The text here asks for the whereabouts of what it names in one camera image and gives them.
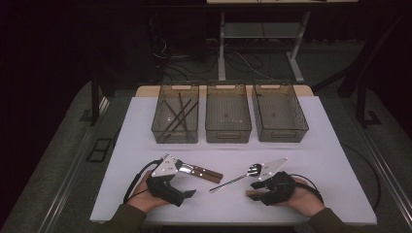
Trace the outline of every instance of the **dark background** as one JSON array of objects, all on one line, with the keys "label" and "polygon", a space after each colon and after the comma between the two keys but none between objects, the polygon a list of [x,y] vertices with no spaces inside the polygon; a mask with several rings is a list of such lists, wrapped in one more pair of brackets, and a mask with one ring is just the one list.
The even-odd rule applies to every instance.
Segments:
[{"label": "dark background", "polygon": [[[363,54],[368,57],[377,38],[408,10],[408,2],[365,0],[356,8],[315,10],[306,30],[306,42],[366,41],[369,44]],[[156,18],[151,27],[147,26],[149,16]],[[367,79],[409,135],[412,38],[407,32],[412,26],[411,18],[411,14],[406,14],[400,20],[364,76],[351,73],[355,83],[359,78]],[[209,29],[219,28],[219,13],[179,17],[148,15],[132,9],[85,10],[62,0],[0,0],[0,23],[2,225],[71,101],[92,74],[101,78],[106,95],[118,88],[156,83],[158,70],[152,56],[156,33],[181,50],[188,42],[195,45],[186,50],[201,57],[202,50],[194,48],[202,48],[204,38],[217,36],[217,31]],[[182,33],[189,29],[192,33]],[[358,68],[363,61],[364,58],[358,61]]]}]

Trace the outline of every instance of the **white table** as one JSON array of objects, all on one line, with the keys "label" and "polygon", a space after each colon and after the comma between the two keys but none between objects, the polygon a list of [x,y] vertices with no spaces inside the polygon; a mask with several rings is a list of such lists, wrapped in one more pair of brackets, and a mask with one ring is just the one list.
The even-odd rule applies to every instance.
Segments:
[{"label": "white table", "polygon": [[[245,174],[254,163],[288,157],[290,161],[282,170],[303,175],[314,182],[326,205],[344,222],[376,224],[376,215],[318,97],[299,96],[310,128],[299,144],[259,142],[250,99],[253,130],[249,143],[212,145],[206,143],[206,99],[202,94],[200,96],[199,142],[194,145],[157,144],[151,131],[157,98],[135,97],[131,100],[90,220],[102,222],[110,219],[135,175],[147,163],[169,153],[186,163],[223,173],[222,183]],[[182,191],[196,189],[196,193],[185,199],[181,207],[168,205],[150,212],[146,224],[292,225],[307,221],[305,216],[292,209],[266,207],[245,197],[245,190],[251,189],[250,184],[255,181],[256,178],[245,178],[209,193],[215,183],[178,174],[172,180],[173,186]]]}]

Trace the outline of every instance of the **person's left hand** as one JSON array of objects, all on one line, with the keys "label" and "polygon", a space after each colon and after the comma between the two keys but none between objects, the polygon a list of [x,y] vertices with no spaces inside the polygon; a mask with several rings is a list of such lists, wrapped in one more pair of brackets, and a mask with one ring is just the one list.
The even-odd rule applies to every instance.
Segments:
[{"label": "person's left hand", "polygon": [[146,172],[145,176],[143,179],[137,184],[136,188],[134,188],[134,191],[132,195],[137,194],[136,196],[131,197],[127,201],[127,205],[130,205],[132,207],[135,207],[144,213],[148,213],[152,209],[158,207],[158,206],[163,206],[169,204],[167,201],[154,197],[149,191],[148,191],[148,185],[146,184],[146,179],[149,177],[152,171]]}]

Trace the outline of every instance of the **green jacket sleeve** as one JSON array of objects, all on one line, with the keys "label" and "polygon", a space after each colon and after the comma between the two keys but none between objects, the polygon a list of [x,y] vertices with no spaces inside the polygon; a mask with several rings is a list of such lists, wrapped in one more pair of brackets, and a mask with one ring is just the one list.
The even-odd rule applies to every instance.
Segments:
[{"label": "green jacket sleeve", "polygon": [[329,208],[326,208],[312,216],[309,224],[317,233],[361,233],[354,226],[348,226]]},{"label": "green jacket sleeve", "polygon": [[136,233],[146,214],[129,205],[121,204],[112,219],[100,225],[94,233]]}]

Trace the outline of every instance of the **silver utensil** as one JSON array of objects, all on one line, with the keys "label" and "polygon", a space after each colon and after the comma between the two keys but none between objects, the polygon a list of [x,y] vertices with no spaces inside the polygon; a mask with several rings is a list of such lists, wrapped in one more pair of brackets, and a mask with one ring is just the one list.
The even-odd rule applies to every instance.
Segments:
[{"label": "silver utensil", "polygon": [[243,175],[243,176],[241,176],[241,177],[238,177],[238,178],[236,178],[236,179],[234,179],[234,180],[232,180],[232,181],[230,181],[230,182],[228,182],[228,183],[224,183],[224,184],[222,184],[222,185],[219,185],[219,186],[217,186],[217,187],[214,187],[214,188],[210,189],[209,192],[210,192],[210,193],[215,192],[215,191],[217,191],[217,190],[219,190],[219,189],[222,189],[222,188],[228,186],[228,185],[231,184],[231,183],[235,183],[235,182],[237,182],[237,181],[239,181],[239,180],[242,180],[242,179],[244,179],[245,177],[258,177],[258,176],[260,175],[260,172],[261,172],[261,165],[258,164],[258,163],[257,163],[257,164],[254,164],[254,165],[252,165],[251,167],[249,167],[248,172],[247,172],[245,175]]}]

